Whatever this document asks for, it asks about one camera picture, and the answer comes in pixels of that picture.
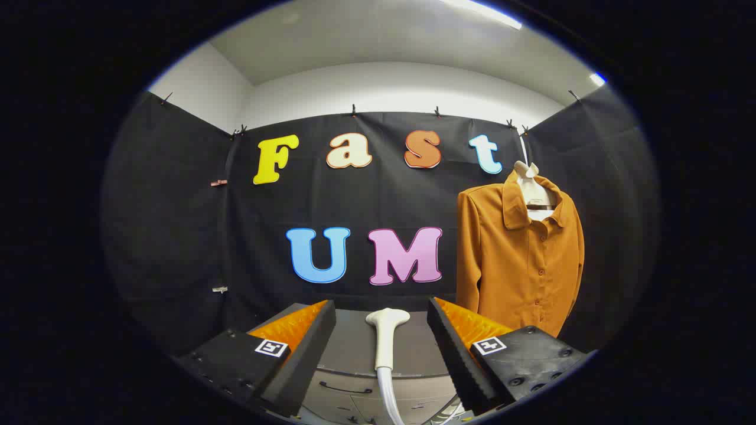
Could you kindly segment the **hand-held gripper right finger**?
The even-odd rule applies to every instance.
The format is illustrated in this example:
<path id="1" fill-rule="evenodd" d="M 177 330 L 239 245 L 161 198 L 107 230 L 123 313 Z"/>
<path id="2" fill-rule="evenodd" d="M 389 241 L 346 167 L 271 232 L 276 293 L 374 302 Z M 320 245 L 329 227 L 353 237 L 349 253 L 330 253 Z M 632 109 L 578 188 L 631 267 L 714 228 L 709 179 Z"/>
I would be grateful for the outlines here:
<path id="1" fill-rule="evenodd" d="M 513 330 L 438 297 L 427 323 L 462 406 L 477 416 L 545 392 L 591 357 L 537 326 Z"/>

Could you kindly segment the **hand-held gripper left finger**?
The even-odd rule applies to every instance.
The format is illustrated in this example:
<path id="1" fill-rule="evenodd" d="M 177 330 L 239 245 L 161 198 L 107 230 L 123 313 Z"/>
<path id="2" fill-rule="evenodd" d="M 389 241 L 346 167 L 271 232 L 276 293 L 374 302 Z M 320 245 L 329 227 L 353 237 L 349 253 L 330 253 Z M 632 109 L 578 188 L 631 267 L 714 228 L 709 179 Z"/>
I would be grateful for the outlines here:
<path id="1" fill-rule="evenodd" d="M 323 300 L 255 330 L 226 330 L 175 362 L 196 380 L 251 411 L 298 414 L 337 323 Z"/>

